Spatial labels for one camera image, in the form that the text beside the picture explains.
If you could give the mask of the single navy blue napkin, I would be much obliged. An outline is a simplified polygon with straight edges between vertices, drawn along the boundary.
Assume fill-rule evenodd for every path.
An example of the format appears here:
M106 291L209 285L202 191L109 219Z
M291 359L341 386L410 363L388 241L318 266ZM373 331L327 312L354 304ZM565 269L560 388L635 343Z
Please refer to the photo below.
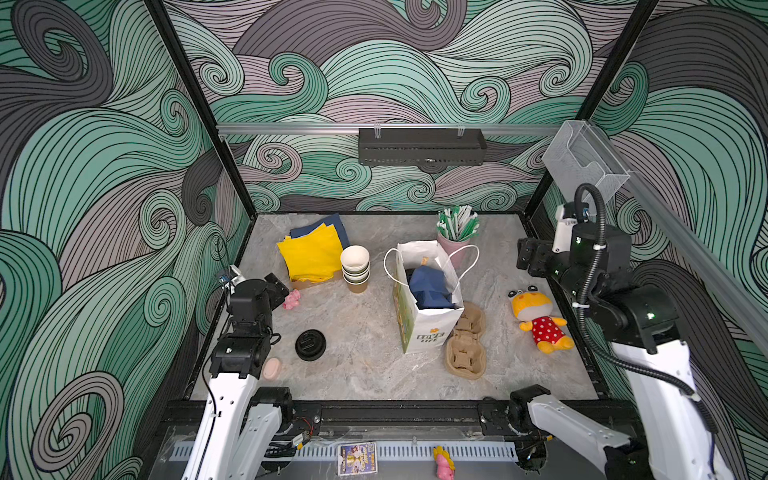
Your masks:
M452 294L446 286L442 270L429 266L419 266L406 270L406 278L411 294L420 310L453 309Z

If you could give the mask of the white green paper takeout bag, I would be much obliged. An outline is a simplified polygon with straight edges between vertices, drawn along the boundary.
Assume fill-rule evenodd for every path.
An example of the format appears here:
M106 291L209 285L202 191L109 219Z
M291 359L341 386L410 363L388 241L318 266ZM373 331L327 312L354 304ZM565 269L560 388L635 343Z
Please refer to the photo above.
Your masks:
M448 254L436 240L412 241L389 249L383 268L394 282L394 302L399 337L405 354L442 346L465 311L461 280L453 258L469 249L466 245Z

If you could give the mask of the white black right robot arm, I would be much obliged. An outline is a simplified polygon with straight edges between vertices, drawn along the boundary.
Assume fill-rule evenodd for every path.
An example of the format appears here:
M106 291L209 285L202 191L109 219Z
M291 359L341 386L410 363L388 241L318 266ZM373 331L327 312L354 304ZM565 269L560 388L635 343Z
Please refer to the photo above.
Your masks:
M602 425L541 385L511 393L511 426L556 437L608 479L731 479L676 305L663 289L632 281L630 250L630 236L609 225L601 194L583 184L563 205L554 241L519 240L517 266L570 294L584 344L625 371L642 438Z

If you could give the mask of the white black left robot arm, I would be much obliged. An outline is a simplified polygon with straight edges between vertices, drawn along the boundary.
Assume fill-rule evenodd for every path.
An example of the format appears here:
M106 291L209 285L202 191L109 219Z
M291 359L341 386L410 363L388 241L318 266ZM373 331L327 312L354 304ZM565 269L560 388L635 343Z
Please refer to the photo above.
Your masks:
M232 331L209 356L207 400L184 479L256 478L270 442L291 418L290 392L259 386L270 350L281 339L273 311L288 288L273 274L247 279L234 265L219 280Z

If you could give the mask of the brown cardboard napkin box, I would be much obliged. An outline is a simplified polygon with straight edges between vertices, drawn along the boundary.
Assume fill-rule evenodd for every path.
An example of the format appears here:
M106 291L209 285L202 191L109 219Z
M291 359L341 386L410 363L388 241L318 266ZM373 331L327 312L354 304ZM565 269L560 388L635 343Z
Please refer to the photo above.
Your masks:
M333 274L333 276L327 280L323 281L310 281L310 280L291 280L290 281L290 287L292 289L296 290L306 290L309 288L317 287L317 286L323 286L327 284L332 284L334 282L342 281L343 275L341 271L337 271Z

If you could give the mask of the pink oval soap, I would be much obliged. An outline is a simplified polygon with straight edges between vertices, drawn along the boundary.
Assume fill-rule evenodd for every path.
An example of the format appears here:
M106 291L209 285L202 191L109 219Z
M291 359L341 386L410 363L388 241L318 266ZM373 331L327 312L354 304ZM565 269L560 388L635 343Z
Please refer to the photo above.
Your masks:
M279 358L269 358L263 366L262 378L267 381L277 380L282 370L282 362Z

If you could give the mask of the yellow napkin stack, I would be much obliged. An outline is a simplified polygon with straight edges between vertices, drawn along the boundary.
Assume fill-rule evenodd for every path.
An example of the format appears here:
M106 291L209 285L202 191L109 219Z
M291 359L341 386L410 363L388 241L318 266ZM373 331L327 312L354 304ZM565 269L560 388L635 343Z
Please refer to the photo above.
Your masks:
M291 281L322 283L342 270L343 247L334 225L321 224L302 237L286 236L277 247Z

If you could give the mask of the yellow plush doll red dress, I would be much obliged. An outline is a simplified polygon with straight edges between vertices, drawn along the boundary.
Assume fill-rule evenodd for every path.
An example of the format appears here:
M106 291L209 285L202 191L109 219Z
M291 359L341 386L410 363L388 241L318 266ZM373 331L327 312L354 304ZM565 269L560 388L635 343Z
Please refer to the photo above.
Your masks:
M567 321L552 315L553 302L536 286L512 290L508 293L508 299L520 330L532 335L539 351L551 354L575 347L574 340L562 330Z

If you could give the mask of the stack of paper cups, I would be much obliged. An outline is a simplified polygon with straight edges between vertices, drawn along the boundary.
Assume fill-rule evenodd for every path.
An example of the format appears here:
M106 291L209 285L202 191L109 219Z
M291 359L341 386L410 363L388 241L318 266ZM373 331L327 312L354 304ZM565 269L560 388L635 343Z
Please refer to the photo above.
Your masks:
M340 256L342 276L348 289L355 294L363 293L370 278L370 253L359 245L345 248Z

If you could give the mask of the navy blue napkin stack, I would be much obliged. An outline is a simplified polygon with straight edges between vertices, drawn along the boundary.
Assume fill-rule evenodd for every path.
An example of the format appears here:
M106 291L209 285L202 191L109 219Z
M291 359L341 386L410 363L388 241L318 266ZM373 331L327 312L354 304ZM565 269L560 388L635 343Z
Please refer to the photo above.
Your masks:
M335 213L333 215L326 216L314 223L311 223L309 225L303 226L303 227L297 227L292 229L289 232L289 236L291 238L300 238L304 237L306 235L309 235L313 231L315 231L318 227L325 225L325 226L333 226L336 230L337 236L340 240L340 243L342 245L342 248L345 249L350 246L349 237L347 235L345 226L343 224L343 221L338 213Z

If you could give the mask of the green white wrapped straws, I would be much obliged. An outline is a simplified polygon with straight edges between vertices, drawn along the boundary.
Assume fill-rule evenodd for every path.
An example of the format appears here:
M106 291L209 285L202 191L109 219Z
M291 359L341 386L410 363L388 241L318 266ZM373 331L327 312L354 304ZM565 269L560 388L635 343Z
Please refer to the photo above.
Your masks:
M470 205L444 208L438 212L436 227L447 240L463 242L478 233L479 217Z

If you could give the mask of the brown pulp cup carrier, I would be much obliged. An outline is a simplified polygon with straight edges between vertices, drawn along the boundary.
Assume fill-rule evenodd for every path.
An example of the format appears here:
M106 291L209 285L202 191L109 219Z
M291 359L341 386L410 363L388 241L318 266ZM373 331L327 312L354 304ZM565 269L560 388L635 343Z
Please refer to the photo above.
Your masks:
M445 342L445 366L458 377L481 378L487 367L487 353L481 339L487 330L485 312L472 302L464 303L464 312Z

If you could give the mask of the colourful picture card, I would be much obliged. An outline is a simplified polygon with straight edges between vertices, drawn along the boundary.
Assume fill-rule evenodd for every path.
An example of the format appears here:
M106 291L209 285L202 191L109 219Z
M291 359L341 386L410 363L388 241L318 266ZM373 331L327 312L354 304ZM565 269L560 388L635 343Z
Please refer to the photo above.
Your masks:
M340 477L378 472L378 449L375 442L342 444L337 448L337 474Z

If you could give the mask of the pink yellow small toy figure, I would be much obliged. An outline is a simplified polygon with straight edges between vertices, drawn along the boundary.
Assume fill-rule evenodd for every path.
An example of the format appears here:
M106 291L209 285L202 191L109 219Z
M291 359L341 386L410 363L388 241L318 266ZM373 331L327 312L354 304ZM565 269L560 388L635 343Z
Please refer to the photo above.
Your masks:
M433 448L433 457L436 463L436 476L439 480L455 479L455 464L450 454L442 447Z

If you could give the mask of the clear acrylic wall holder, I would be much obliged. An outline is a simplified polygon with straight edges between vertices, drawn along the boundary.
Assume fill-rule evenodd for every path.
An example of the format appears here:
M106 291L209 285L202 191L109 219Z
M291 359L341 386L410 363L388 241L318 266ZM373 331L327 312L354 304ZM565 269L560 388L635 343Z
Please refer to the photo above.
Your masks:
M610 200L630 174L608 136L583 120L565 121L543 155L544 165L567 201L583 183Z

